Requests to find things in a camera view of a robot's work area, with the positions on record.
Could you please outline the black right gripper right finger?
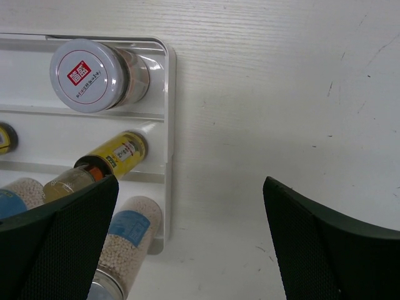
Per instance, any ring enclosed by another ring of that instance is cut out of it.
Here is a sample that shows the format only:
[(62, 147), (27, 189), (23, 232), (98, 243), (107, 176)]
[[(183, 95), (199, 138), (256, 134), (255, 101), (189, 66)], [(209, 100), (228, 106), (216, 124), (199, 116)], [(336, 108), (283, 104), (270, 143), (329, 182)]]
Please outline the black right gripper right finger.
[(267, 177), (263, 198), (287, 299), (399, 299), (399, 231)]

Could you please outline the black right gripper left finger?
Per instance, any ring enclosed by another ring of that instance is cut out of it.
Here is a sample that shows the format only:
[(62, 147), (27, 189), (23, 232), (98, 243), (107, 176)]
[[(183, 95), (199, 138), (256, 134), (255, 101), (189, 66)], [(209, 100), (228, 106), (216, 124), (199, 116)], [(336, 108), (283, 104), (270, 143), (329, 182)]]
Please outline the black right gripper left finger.
[(119, 193), (107, 176), (1, 220), (1, 299), (86, 299)]

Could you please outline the white can beige label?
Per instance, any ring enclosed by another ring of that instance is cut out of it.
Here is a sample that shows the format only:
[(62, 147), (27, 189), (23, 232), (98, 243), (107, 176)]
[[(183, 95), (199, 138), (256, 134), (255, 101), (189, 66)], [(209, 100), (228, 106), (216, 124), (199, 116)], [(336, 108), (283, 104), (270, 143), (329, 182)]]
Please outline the white can beige label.
[(43, 205), (43, 185), (35, 179), (23, 177), (1, 188), (1, 219), (5, 219)]

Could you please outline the white can blue label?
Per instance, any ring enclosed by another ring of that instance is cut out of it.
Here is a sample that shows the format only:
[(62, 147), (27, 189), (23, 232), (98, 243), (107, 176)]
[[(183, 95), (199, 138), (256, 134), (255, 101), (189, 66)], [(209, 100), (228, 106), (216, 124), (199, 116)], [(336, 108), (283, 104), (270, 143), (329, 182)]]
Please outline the white can blue label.
[(127, 299), (163, 214), (152, 199), (134, 196), (112, 217), (88, 299)]

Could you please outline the yellow bottle brown cap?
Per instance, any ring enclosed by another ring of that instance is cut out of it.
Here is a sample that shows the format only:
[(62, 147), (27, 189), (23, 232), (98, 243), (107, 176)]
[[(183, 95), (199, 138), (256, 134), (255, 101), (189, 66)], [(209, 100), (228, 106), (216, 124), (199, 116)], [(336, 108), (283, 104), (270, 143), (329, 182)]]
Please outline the yellow bottle brown cap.
[(107, 176), (121, 179), (144, 160), (148, 150), (148, 143), (141, 133), (123, 131), (49, 181), (43, 187), (43, 202), (50, 203), (68, 196)]

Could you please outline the yellow bottle tan cap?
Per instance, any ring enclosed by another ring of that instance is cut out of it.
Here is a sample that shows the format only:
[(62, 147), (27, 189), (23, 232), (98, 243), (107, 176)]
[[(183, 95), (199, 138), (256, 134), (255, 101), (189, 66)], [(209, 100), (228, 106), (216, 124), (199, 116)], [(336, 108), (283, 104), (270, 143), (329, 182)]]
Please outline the yellow bottle tan cap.
[(11, 153), (18, 147), (19, 139), (15, 129), (6, 122), (1, 122), (1, 155)]

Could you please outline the brown spice jar white lid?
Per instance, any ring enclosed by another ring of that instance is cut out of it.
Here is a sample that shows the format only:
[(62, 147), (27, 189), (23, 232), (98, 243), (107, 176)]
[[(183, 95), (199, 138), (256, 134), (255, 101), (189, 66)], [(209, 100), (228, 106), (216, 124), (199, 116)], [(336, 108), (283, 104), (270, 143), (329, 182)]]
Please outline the brown spice jar white lid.
[(49, 75), (58, 98), (80, 113), (138, 102), (150, 85), (148, 67), (136, 53), (89, 39), (72, 39), (57, 48)]

